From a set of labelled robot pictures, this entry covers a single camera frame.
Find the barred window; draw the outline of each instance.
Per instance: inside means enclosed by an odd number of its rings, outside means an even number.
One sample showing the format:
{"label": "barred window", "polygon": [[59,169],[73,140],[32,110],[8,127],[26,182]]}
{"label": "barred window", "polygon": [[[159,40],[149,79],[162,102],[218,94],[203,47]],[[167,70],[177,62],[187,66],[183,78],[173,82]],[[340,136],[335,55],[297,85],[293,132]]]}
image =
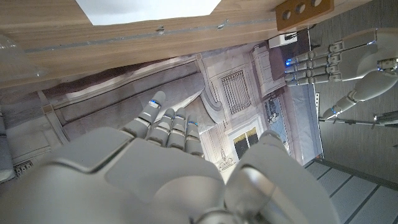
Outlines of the barred window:
{"label": "barred window", "polygon": [[235,114],[251,105],[243,70],[234,72],[221,79],[231,114]]}

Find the wooden shelf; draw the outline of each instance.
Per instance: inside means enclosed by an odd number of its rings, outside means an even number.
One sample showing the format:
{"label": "wooden shelf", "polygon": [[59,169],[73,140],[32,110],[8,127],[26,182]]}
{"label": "wooden shelf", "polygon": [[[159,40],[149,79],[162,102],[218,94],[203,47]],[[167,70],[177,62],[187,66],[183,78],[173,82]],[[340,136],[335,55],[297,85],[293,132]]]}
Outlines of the wooden shelf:
{"label": "wooden shelf", "polygon": [[[336,0],[335,10],[319,17],[317,23],[370,0]],[[276,5],[283,0],[222,0],[209,16],[93,26],[75,0],[1,1],[1,34],[15,40],[35,64],[49,74],[39,78],[11,80],[0,88],[40,82],[136,63],[194,54],[233,45],[266,40],[278,35]],[[222,30],[209,29],[228,19]],[[153,34],[159,26],[183,32],[148,36],[81,47],[59,48],[117,37]],[[58,47],[55,50],[40,48]]]}

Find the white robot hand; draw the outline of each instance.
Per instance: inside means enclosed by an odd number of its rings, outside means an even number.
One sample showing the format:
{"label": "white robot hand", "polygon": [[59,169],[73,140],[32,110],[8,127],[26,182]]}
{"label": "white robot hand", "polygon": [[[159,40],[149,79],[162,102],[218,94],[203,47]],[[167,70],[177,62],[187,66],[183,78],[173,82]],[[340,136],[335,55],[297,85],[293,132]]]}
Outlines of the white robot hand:
{"label": "white robot hand", "polygon": [[164,100],[158,92],[121,130],[54,150],[2,195],[0,223],[338,223],[276,133],[261,135],[225,185],[203,159],[196,117],[168,109],[155,124]]}
{"label": "white robot hand", "polygon": [[398,80],[398,29],[371,29],[357,32],[328,47],[321,47],[288,59],[285,81],[288,86],[347,81],[362,78],[323,117],[329,119],[359,101],[376,97]]}

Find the metal rod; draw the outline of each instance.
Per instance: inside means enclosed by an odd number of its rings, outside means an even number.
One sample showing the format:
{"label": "metal rod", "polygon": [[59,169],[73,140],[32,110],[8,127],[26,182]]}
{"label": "metal rod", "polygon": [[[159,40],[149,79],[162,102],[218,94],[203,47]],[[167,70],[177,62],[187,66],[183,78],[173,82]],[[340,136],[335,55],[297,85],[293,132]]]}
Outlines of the metal rod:
{"label": "metal rod", "polygon": [[373,126],[385,126],[394,128],[393,126],[387,126],[384,124],[379,124],[370,121],[355,121],[355,120],[348,120],[348,119],[325,119],[325,118],[318,118],[320,122],[330,122],[330,123],[345,123],[345,124],[366,124],[366,125],[373,125]]}

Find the cable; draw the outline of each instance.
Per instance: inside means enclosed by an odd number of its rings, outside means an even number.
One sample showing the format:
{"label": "cable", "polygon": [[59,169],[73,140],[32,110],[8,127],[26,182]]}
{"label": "cable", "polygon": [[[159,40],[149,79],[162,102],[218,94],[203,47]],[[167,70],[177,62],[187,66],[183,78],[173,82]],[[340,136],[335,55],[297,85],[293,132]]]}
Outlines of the cable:
{"label": "cable", "polygon": [[303,34],[304,32],[307,32],[308,30],[314,28],[315,26],[316,26],[316,24],[312,25],[310,28],[307,27],[306,29],[299,30],[295,34],[287,35],[287,36],[285,36],[285,40],[290,40],[300,34]]}

